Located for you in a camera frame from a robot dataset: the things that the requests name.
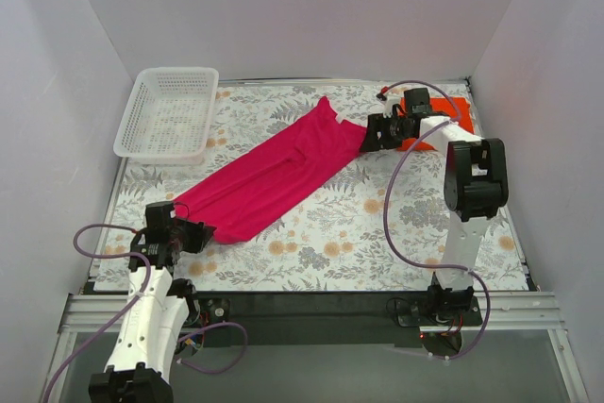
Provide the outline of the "pink t shirt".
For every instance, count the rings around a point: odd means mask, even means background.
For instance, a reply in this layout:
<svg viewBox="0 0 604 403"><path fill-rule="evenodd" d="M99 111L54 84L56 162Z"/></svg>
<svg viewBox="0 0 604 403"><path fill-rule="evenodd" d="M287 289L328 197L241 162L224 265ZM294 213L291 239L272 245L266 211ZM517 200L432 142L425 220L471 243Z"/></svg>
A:
<svg viewBox="0 0 604 403"><path fill-rule="evenodd" d="M176 198L176 215L214 228L217 243L247 242L360 153L366 128L329 100Z"/></svg>

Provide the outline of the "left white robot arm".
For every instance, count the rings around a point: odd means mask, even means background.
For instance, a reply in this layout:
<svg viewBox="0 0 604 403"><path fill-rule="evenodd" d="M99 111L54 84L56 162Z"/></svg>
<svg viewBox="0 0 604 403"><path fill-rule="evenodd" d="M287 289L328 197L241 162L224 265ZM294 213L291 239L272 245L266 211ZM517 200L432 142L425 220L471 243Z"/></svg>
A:
<svg viewBox="0 0 604 403"><path fill-rule="evenodd" d="M130 243L131 307L105 370L91 376L92 402L172 402L169 375L178 334L200 318L194 285L175 278L174 268L181 253L201 252L214 228L191 221L182 202L149 204L144 215L145 226Z"/></svg>

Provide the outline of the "white plastic basket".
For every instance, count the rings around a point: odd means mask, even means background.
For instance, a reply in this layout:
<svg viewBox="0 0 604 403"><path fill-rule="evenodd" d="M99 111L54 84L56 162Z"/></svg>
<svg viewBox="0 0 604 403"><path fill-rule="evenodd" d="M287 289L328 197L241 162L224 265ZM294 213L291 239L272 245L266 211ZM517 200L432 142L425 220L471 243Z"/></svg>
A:
<svg viewBox="0 0 604 403"><path fill-rule="evenodd" d="M118 127L115 155L146 164L201 163L218 81L218 71L208 67L141 71Z"/></svg>

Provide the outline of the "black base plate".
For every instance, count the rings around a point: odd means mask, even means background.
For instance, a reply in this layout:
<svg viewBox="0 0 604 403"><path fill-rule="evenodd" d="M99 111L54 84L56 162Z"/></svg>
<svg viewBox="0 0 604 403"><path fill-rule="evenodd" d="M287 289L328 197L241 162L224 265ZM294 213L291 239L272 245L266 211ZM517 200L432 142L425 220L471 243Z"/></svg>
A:
<svg viewBox="0 0 604 403"><path fill-rule="evenodd" d="M237 323L204 336L207 347L391 344L419 347L420 329L479 327L478 300L444 303L427 291L199 292L187 328Z"/></svg>

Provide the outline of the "floral table mat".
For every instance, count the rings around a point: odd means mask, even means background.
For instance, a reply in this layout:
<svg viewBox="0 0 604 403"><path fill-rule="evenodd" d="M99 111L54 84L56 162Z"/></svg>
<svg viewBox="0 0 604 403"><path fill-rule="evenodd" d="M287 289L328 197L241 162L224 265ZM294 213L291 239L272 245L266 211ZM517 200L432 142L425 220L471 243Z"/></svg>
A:
<svg viewBox="0 0 604 403"><path fill-rule="evenodd" d="M105 254L91 270L97 292L127 287L129 227L141 227L146 205L185 192L306 114L320 98L364 124L381 109L377 83L221 86L203 160L195 166L125 162L109 205ZM424 264L445 252L449 214L444 158L416 152L371 153L348 164L310 197L246 243L212 243L185 254L175 274L202 291L425 290Z"/></svg>

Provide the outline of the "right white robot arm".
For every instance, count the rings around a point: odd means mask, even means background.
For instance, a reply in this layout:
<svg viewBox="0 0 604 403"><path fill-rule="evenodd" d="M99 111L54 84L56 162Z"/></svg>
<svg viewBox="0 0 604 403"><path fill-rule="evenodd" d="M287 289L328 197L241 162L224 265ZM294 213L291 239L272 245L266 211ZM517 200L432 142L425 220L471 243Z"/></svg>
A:
<svg viewBox="0 0 604 403"><path fill-rule="evenodd" d="M475 134L463 103L447 94L433 98L432 89L415 81L400 101L391 102L391 88L382 88L377 99L384 111L368 116L360 151L398 148L408 156L426 145L445 157L449 227L444 260L422 266L431 273L425 291L395 296L386 308L401 327L436 325L452 332L485 321L474 295L482 281L475 264L491 219L507 204L509 185L504 143Z"/></svg>

